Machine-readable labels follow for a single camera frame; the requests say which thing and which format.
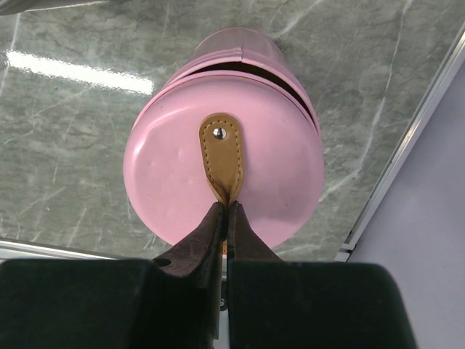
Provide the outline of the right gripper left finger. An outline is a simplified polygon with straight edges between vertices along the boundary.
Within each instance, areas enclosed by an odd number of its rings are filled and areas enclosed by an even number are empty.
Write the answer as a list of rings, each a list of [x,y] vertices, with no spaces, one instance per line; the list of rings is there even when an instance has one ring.
[[[211,348],[219,334],[224,207],[153,260],[1,264],[3,348]]]

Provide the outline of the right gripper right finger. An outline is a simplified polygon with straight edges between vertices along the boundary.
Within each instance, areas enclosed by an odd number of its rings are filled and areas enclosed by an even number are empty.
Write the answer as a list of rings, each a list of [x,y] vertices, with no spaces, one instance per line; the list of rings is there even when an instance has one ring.
[[[382,266],[286,262],[234,203],[227,233],[231,348],[415,348],[403,299]]]

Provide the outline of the pink round lid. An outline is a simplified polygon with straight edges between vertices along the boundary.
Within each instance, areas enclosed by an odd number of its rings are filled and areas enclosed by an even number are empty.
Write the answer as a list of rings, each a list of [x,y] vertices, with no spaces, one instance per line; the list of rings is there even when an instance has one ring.
[[[323,190],[312,111],[270,81],[232,71],[167,84],[141,111],[124,152],[124,185],[137,216],[176,244],[215,202],[243,205],[270,247],[312,216]]]

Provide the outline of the pink cylindrical container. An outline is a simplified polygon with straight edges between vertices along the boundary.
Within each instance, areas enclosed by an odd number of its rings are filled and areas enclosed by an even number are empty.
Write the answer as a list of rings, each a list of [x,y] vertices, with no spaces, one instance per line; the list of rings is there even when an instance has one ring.
[[[226,28],[204,39],[191,59],[166,82],[202,71],[240,71],[268,79],[286,90],[306,110],[316,129],[319,121],[309,95],[288,68],[283,53],[275,42],[249,28]]]

